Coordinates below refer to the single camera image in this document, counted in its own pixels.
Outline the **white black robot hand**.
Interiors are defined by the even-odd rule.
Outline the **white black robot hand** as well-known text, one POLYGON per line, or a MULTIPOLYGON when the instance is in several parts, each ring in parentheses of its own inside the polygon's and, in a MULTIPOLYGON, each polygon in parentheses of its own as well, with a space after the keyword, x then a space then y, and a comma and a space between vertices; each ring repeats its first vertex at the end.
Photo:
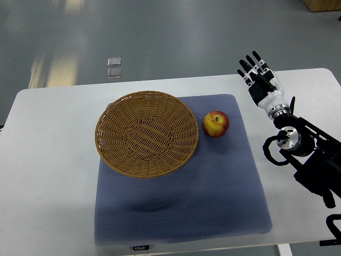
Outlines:
POLYGON ((241 59, 239 64, 242 69, 237 73, 248 86, 255 105, 265 110, 269 119, 293 112, 284 100, 285 92, 276 74, 256 51, 241 59))

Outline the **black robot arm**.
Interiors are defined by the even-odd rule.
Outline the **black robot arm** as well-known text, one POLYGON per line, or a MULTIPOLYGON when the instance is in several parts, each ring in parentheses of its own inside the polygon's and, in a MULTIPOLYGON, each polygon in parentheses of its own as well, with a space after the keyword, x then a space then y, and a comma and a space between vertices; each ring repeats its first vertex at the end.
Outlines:
POLYGON ((334 196, 340 196, 340 141, 296 117, 294 104, 292 99, 290 106, 280 107, 273 114, 279 132, 265 140, 264 156, 274 165, 294 167, 295 180, 333 209, 334 196))

